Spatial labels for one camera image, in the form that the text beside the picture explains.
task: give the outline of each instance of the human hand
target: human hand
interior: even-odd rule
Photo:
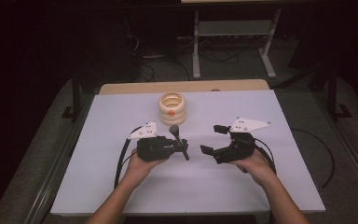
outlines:
[[[265,181],[276,177],[266,159],[258,150],[255,150],[252,156],[246,159],[231,161],[229,164],[237,165],[240,170],[247,171],[252,176],[255,183],[260,186],[262,186]]]
[[[138,187],[142,181],[145,180],[150,171],[157,165],[165,162],[166,160],[160,161],[144,161],[138,157],[137,150],[132,151],[129,165],[127,166],[126,174],[124,174],[120,183],[129,184],[132,188]]]

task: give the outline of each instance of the white tabletop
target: white tabletop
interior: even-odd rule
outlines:
[[[51,213],[93,213],[111,193],[117,161],[126,137],[154,120],[158,134],[173,139],[158,117],[162,93],[97,95],[67,168]],[[298,151],[274,91],[183,92],[187,118],[180,135],[188,140],[182,153],[156,167],[131,195],[127,215],[237,214],[269,210],[263,190],[229,164],[216,164],[200,145],[226,147],[229,135],[213,132],[215,124],[229,126],[237,116],[271,121],[252,132],[274,155],[278,177],[304,212],[324,211],[324,204]],[[127,156],[136,147],[132,140]]]

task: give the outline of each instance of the white bracket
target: white bracket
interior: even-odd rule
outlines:
[[[157,127],[155,121],[150,121],[146,123],[145,126],[138,129],[137,131],[130,134],[128,139],[134,139],[134,138],[151,138],[157,136]]]
[[[269,126],[271,126],[271,121],[237,118],[229,130],[232,133],[249,133]]]

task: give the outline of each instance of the forearm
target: forearm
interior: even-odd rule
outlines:
[[[276,175],[264,182],[262,188],[277,223],[309,223]]]
[[[134,189],[135,187],[131,186],[131,184],[121,181],[86,223],[118,223],[121,213]]]

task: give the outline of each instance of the person's right hand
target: person's right hand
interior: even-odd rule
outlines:
[[[247,171],[255,183],[260,186],[262,186],[265,181],[268,181],[274,176],[276,177],[266,159],[256,149],[252,156],[243,160],[231,161],[229,164],[237,165],[240,170]]]

